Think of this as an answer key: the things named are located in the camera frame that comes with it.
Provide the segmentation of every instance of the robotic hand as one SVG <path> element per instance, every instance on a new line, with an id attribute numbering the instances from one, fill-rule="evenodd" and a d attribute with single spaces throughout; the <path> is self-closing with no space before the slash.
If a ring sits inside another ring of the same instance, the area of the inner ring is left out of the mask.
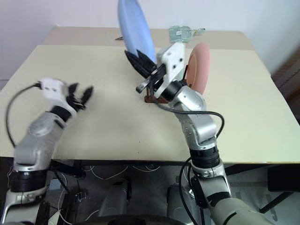
<path id="1" fill-rule="evenodd" d="M 48 224 L 45 215 L 47 206 L 43 198 L 52 154 L 67 121 L 74 118 L 79 110 L 85 109 L 93 93 L 93 87 L 89 87 L 82 98 L 77 99 L 74 96 L 77 85 L 67 86 L 52 78 L 42 79 L 34 85 L 42 90 L 52 109 L 31 123 L 26 136 L 15 147 L 14 169 L 10 175 L 10 189 L 6 195 L 1 224 L 19 221 Z"/>
<path id="2" fill-rule="evenodd" d="M 242 200 L 233 198 L 225 174 L 222 160 L 217 148 L 217 137 L 224 126 L 223 117 L 216 112 L 206 111 L 205 101 L 200 93 L 190 89 L 184 81 L 178 80 L 178 74 L 183 70 L 184 45 L 175 43 L 157 54 L 158 66 L 140 51 L 138 56 L 128 51 L 125 54 L 136 69 L 146 80 L 136 90 L 141 91 L 147 86 L 154 103 L 159 108 L 175 113 L 182 126 L 185 139 L 189 146 L 194 174 L 191 179 L 195 200 L 201 208 L 209 208 L 212 219 L 217 225 L 271 223 L 260 213 L 252 210 Z M 164 97 L 170 107 L 162 106 L 154 98 Z M 217 126 L 210 115 L 222 119 L 222 126 L 217 133 Z M 191 217 L 187 205 L 183 204 Z"/>

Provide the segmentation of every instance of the blue plate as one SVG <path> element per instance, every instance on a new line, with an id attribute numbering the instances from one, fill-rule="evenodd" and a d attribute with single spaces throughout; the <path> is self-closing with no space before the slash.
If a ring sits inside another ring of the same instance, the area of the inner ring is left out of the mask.
<path id="1" fill-rule="evenodd" d="M 156 63 L 155 49 L 144 13 L 136 0 L 119 0 L 118 18 L 127 50 L 144 53 Z"/>

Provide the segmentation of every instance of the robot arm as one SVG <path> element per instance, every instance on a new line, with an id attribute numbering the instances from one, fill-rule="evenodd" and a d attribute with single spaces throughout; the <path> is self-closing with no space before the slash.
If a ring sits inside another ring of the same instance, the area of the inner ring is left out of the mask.
<path id="1" fill-rule="evenodd" d="M 209 208 L 217 225 L 258 224 L 270 225 L 264 216 L 247 206 L 240 199 L 232 198 L 223 162 L 217 148 L 217 126 L 202 95 L 191 90 L 186 83 L 178 81 L 178 72 L 183 69 L 184 48 L 175 43 L 158 54 L 159 67 L 138 51 L 139 57 L 125 52 L 134 68 L 146 80 L 136 90 L 140 93 L 149 86 L 152 96 L 164 97 L 170 107 L 164 107 L 154 100 L 158 107 L 175 113 L 182 126 L 189 146 L 194 174 L 192 189 L 197 204 Z"/>
<path id="2" fill-rule="evenodd" d="M 38 210 L 43 206 L 47 169 L 56 145 L 67 121 L 85 108 L 93 92 L 92 87 L 88 88 L 78 100 L 74 97 L 77 85 L 68 87 L 64 82 L 51 78 L 41 81 L 42 92 L 53 106 L 51 111 L 31 123 L 27 134 L 15 148 L 14 169 L 10 175 L 2 224 L 36 222 Z"/>

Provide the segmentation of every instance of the white wall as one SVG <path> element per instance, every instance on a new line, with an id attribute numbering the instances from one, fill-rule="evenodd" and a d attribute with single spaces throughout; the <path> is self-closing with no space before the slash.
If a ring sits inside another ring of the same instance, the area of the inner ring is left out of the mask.
<path id="1" fill-rule="evenodd" d="M 239 30 L 274 73 L 300 46 L 300 0 L 139 0 L 150 28 Z M 10 78 L 55 26 L 118 27 L 117 0 L 1 0 L 0 74 Z"/>

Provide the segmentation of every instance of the white tabletop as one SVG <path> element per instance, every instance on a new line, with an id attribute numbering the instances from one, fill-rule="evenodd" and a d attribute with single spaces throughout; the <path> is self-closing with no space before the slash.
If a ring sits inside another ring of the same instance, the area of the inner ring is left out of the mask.
<path id="1" fill-rule="evenodd" d="M 191 49 L 186 50 L 186 62 Z M 211 50 L 204 94 L 208 110 L 225 117 L 218 139 L 226 163 L 300 162 L 300 128 L 254 50 Z M 143 80 L 119 46 L 39 45 L 0 92 L 0 116 L 9 99 L 42 77 L 94 85 L 87 110 L 70 121 L 53 158 L 181 162 L 188 146 L 176 117 L 143 101 L 135 87 Z M 10 126 L 20 141 L 26 128 L 49 109 L 39 90 L 21 95 Z M 0 156 L 12 157 L 4 123 Z"/>

